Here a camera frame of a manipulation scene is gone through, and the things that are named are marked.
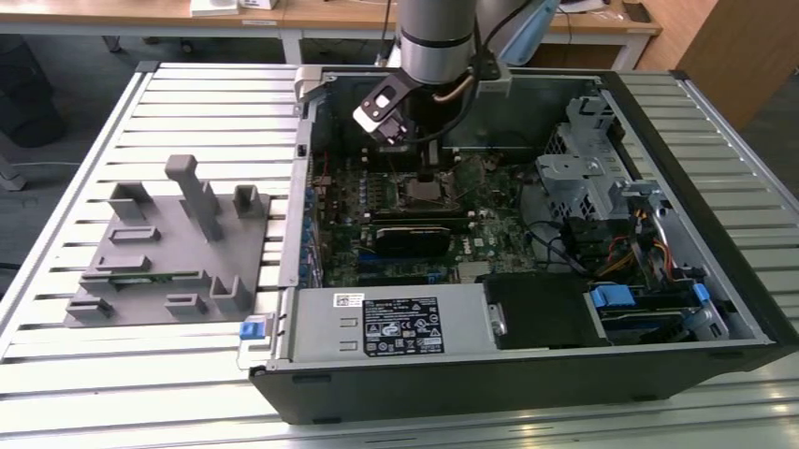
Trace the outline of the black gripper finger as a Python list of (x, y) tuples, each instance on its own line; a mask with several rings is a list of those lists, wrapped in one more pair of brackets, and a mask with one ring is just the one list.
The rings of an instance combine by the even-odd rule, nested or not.
[(441, 154), (441, 139), (433, 139), (419, 146), (419, 180), (432, 182), (440, 173), (445, 156)]

